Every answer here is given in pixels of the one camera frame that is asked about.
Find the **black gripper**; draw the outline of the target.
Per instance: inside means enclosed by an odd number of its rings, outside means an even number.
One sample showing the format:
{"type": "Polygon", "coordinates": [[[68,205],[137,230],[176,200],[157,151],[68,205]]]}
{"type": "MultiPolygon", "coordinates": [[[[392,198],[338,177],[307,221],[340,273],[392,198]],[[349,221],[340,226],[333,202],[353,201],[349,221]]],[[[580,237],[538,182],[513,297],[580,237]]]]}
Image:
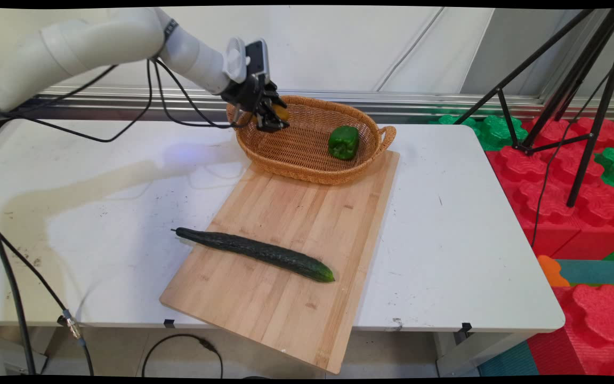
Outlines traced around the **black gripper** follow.
{"type": "Polygon", "coordinates": [[[243,83],[231,81],[220,97],[225,102],[255,114],[256,129],[275,133],[289,127],[287,105],[266,76],[249,75],[243,83]]]}

